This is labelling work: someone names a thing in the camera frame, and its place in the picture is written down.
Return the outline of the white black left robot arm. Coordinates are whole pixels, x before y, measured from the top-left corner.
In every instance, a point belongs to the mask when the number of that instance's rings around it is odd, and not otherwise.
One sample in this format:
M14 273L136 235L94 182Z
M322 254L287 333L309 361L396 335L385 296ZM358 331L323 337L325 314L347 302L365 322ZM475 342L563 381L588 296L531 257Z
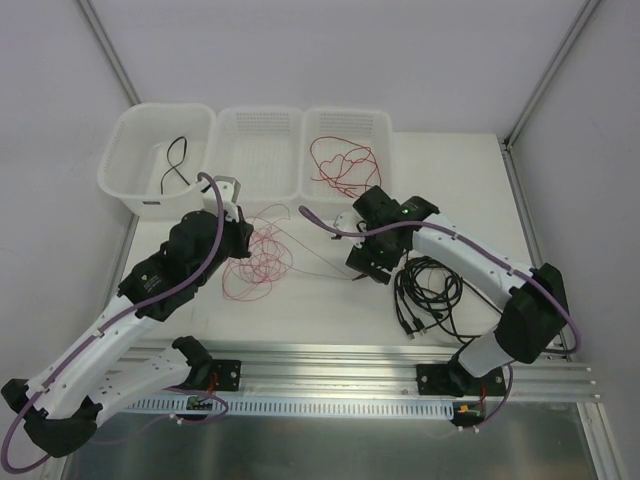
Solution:
M2 387L29 439L47 455L64 457L141 397L165 388L206 391L221 379L218 363L192 336L174 340L132 372L108 371L138 339L193 300L224 262L249 257L252 232L242 214L185 214L62 358L29 380L11 379Z

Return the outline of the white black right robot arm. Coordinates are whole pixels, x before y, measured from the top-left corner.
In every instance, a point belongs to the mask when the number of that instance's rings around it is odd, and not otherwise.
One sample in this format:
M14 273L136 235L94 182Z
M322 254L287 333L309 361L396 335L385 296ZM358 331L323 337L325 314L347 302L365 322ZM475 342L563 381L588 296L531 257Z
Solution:
M337 215L333 225L337 238L352 243L346 266L393 286L407 334L428 331L414 313L420 309L431 316L434 327L460 343L445 364L427 368L428 392L472 394L493 371L553 353L552 341L570 322L557 268L509 260L460 232L420 196L400 203L374 186L351 210ZM455 324L453 310L467 291L498 315L484 333L463 333Z

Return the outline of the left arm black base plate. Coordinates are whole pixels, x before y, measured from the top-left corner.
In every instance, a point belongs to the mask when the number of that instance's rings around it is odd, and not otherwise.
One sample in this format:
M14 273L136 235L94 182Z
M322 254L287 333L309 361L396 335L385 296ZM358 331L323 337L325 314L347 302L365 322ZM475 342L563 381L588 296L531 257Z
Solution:
M208 392L237 392L241 383L240 360L214 359L205 368L202 389Z

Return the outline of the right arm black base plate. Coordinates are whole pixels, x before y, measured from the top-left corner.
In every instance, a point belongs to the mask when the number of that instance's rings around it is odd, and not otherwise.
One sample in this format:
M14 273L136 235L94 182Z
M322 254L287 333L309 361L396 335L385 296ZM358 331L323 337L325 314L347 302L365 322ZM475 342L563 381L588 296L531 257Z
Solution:
M506 393L506 380L501 368L476 378L463 367L453 364L417 364L415 366L418 394L421 396L500 397Z

